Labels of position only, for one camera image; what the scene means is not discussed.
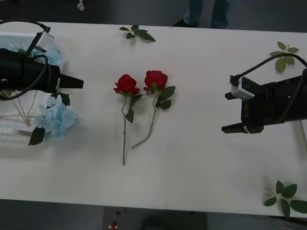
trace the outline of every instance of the white table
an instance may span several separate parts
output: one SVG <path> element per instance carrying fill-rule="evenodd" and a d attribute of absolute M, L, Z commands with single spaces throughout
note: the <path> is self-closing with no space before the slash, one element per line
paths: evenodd
<path fill-rule="evenodd" d="M 0 153 L 0 198 L 122 207 L 282 215 L 262 205 L 264 188 L 297 183 L 307 199 L 307 147 L 301 122 L 265 127 L 261 134 L 224 134 L 240 122 L 239 100 L 228 101 L 229 75 L 278 50 L 277 41 L 304 49 L 307 34 L 147 27 L 157 40 L 127 41 L 118 25 L 46 23 L 64 45 L 64 73 L 84 80 L 66 90 L 81 120 L 65 142 Z M 11 32 L 37 32 L 12 23 Z M 271 62 L 249 75 L 264 84 L 301 75 L 303 66 L 277 75 Z M 161 70 L 176 85 L 173 106 L 160 112 L 152 137 L 128 151 L 121 165 L 122 99 L 114 82 L 127 73 L 144 87 L 147 70 Z M 152 98 L 135 107 L 131 146 L 148 131 Z M 291 216 L 305 215 L 292 211 Z"/>

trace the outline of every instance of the rose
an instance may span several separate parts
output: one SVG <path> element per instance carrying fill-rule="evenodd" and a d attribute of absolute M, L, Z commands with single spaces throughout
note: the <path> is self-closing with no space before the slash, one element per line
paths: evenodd
<path fill-rule="evenodd" d="M 118 83 L 115 83 L 117 88 L 114 88 L 116 93 L 119 93 L 123 96 L 127 96 L 130 94 L 135 95 L 137 94 L 140 89 L 135 88 L 136 80 L 130 77 L 128 74 L 124 74 L 118 80 Z"/>
<path fill-rule="evenodd" d="M 145 91 L 154 91 L 157 87 L 162 90 L 165 88 L 167 83 L 167 76 L 161 71 L 147 71 L 145 84 L 147 87 L 144 88 Z"/>

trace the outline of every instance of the gray floor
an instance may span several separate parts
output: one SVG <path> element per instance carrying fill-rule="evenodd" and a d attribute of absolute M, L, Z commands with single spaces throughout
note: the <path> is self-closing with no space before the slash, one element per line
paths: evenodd
<path fill-rule="evenodd" d="M 0 200 L 0 230 L 142 230 L 146 220 L 170 230 L 306 230 L 307 222 L 227 213 L 103 207 L 32 201 Z M 163 228 L 143 230 L 165 230 Z"/>
<path fill-rule="evenodd" d="M 229 0 L 229 29 L 307 32 L 306 0 Z M 188 0 L 5 0 L 0 19 L 27 18 L 42 22 L 139 24 L 172 26 Z M 209 28 L 214 0 L 205 0 L 200 27 Z"/>

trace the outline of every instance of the light blue hydrangea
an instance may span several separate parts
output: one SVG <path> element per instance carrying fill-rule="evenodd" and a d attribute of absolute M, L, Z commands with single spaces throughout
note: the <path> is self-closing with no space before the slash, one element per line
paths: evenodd
<path fill-rule="evenodd" d="M 45 129 L 44 140 L 63 140 L 70 128 L 77 122 L 76 115 L 72 106 L 65 106 L 60 95 L 57 98 L 49 97 L 47 108 L 40 106 L 42 115 L 34 119 L 38 128 Z"/>

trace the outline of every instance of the jeans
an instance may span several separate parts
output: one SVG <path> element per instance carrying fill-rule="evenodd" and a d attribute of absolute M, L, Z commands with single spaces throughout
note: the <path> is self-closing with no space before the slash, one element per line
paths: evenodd
<path fill-rule="evenodd" d="M 211 28 L 225 29 L 228 26 L 230 0 L 215 0 Z M 201 20 L 201 12 L 205 0 L 189 0 L 189 10 L 184 16 L 183 20 L 187 24 L 198 24 Z"/>

